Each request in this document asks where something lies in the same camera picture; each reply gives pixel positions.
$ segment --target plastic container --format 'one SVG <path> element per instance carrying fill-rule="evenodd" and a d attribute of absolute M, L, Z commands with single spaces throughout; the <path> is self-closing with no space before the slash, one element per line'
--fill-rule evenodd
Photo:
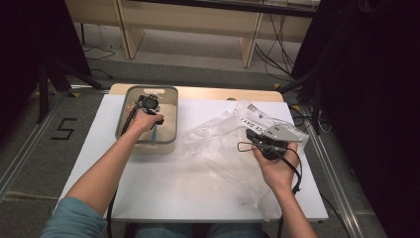
<path fill-rule="evenodd" d="M 124 99 L 115 136 L 117 139 L 120 138 L 128 117 L 127 108 L 130 108 L 142 94 L 158 95 L 158 114 L 164 116 L 164 122 L 144 133 L 137 141 L 135 150 L 139 150 L 143 154 L 170 154 L 175 150 L 178 114 L 178 90 L 173 86 L 136 85 L 130 87 Z"/>

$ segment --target teal sleeve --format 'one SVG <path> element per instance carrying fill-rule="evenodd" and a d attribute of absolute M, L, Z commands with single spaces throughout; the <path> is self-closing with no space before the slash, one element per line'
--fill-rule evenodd
<path fill-rule="evenodd" d="M 55 209 L 41 237 L 101 237 L 107 222 L 92 207 L 74 197 L 65 197 Z"/>

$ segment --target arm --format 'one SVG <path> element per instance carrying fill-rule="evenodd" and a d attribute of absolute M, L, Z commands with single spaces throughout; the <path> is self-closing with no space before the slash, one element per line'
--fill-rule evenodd
<path fill-rule="evenodd" d="M 139 110 L 127 132 L 73 185 L 66 197 L 78 198 L 103 215 L 137 140 L 162 118 Z"/>
<path fill-rule="evenodd" d="M 297 151 L 297 144 L 290 143 L 288 148 Z M 291 237 L 316 237 L 314 230 L 291 191 L 291 183 L 294 176 L 293 170 L 282 160 L 267 160 L 257 147 L 253 147 L 253 152 L 262 169 L 263 179 L 274 192 L 280 204 L 284 223 Z M 295 167 L 298 166 L 298 159 L 293 152 L 286 151 L 284 157 Z"/>

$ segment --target white table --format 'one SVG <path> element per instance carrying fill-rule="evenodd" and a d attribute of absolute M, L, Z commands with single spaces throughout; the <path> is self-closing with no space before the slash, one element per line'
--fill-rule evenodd
<path fill-rule="evenodd" d="M 115 130 L 123 102 L 124 95 L 104 96 L 61 197 L 116 141 Z M 215 179 L 208 170 L 182 156 L 182 133 L 185 130 L 234 108 L 236 103 L 180 97 L 175 151 L 165 156 L 133 152 L 120 181 L 112 218 L 137 222 L 263 221 L 250 198 L 238 195 L 241 192 L 236 189 L 240 188 Z M 255 102 L 255 106 L 272 117 L 292 121 L 285 103 Z M 307 159 L 302 151 L 299 154 L 303 180 L 297 200 L 309 220 L 325 220 L 328 214 Z M 255 170 L 254 173 L 259 175 L 261 171 Z"/>

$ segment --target plastic bag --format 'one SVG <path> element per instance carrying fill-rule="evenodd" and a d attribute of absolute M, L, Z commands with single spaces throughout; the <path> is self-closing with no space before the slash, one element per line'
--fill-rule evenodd
<path fill-rule="evenodd" d="M 183 154 L 191 163 L 199 163 L 210 170 L 213 178 L 231 182 L 247 191 L 262 217 L 270 221 L 279 217 L 278 203 L 263 180 L 263 175 L 252 152 L 239 152 L 239 142 L 250 142 L 246 129 L 261 134 L 267 128 L 279 125 L 302 138 L 303 149 L 309 136 L 291 124 L 270 118 L 250 101 L 243 100 L 233 111 L 224 112 L 183 135 Z"/>

